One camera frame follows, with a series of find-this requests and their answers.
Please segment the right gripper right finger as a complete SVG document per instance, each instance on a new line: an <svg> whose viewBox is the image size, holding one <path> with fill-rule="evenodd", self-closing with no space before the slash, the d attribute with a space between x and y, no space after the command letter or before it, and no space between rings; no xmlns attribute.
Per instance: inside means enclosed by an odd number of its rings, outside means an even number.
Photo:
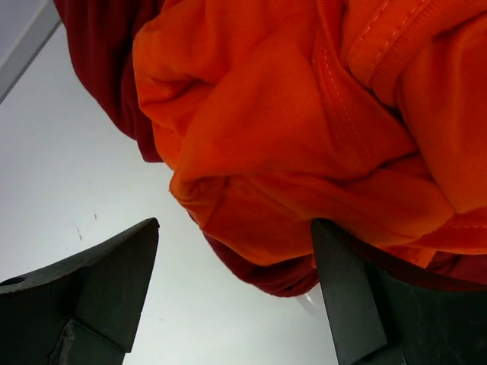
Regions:
<svg viewBox="0 0 487 365"><path fill-rule="evenodd" d="M317 219L311 238L340 364L484 364L486 286L420 268Z"/></svg>

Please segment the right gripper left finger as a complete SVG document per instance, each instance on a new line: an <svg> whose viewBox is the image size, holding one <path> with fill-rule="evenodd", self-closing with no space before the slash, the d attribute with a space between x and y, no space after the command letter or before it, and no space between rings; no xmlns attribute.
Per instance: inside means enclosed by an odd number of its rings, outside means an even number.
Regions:
<svg viewBox="0 0 487 365"><path fill-rule="evenodd" d="M159 241L144 220L1 283L3 364L121 364L132 351Z"/></svg>

